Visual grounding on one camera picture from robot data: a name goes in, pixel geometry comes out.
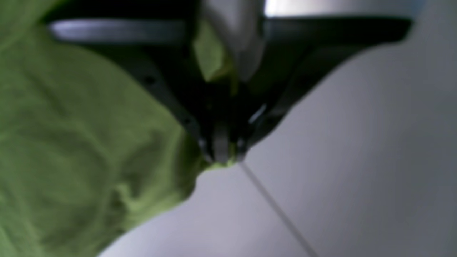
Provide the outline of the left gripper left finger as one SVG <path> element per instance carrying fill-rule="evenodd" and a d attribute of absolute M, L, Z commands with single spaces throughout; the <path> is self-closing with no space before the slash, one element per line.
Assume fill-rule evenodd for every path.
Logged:
<path fill-rule="evenodd" d="M 222 161 L 222 87 L 204 81 L 185 20 L 60 18 L 47 26 L 58 41 L 90 49 L 129 73 L 197 141 L 207 161 Z"/>

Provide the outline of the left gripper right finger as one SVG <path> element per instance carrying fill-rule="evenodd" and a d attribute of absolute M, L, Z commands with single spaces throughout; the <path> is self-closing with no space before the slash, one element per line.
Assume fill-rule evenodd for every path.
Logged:
<path fill-rule="evenodd" d="M 241 84 L 234 109 L 236 160 L 245 159 L 335 68 L 366 49 L 402 41 L 412 24 L 380 16 L 262 19 L 261 61 Z"/>

